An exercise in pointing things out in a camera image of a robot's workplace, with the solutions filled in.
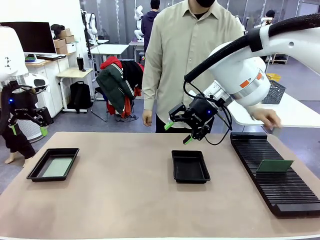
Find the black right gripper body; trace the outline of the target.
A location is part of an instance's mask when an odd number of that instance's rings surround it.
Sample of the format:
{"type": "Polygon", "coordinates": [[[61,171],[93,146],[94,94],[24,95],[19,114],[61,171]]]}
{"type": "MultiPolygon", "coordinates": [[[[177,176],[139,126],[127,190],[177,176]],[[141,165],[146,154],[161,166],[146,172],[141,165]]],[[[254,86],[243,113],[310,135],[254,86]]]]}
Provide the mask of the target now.
{"type": "Polygon", "coordinates": [[[187,118],[192,122],[191,126],[203,126],[211,120],[218,110],[206,99],[194,98],[185,111],[187,118]]]}

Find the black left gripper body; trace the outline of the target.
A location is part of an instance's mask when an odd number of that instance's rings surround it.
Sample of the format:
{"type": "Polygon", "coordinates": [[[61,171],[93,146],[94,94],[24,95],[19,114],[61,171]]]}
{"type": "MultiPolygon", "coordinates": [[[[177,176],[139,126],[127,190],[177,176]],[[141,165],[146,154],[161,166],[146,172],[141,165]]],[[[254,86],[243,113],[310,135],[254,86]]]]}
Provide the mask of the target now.
{"type": "Polygon", "coordinates": [[[32,86],[6,86],[6,118],[38,118],[37,102],[32,86]]]}

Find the person's right hand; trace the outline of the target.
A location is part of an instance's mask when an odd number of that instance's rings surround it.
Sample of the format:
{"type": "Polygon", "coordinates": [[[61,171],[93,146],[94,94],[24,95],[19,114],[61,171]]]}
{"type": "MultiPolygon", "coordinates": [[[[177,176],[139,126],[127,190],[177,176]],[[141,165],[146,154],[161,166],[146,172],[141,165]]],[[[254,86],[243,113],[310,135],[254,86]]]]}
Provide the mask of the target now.
{"type": "Polygon", "coordinates": [[[146,109],[143,110],[142,122],[143,122],[144,126],[146,126],[146,127],[152,126],[152,119],[153,119],[152,114],[153,114],[153,112],[151,110],[146,110],[146,109]]]}

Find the person's left hand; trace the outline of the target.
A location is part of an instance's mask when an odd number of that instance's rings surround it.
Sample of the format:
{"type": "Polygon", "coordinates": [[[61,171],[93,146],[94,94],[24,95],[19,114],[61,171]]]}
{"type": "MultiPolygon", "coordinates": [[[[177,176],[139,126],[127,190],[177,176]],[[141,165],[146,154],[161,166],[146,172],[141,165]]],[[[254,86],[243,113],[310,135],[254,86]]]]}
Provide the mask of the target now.
{"type": "Polygon", "coordinates": [[[263,122],[264,126],[269,129],[281,127],[281,119],[272,109],[257,108],[253,110],[251,116],[255,120],[263,122]]]}

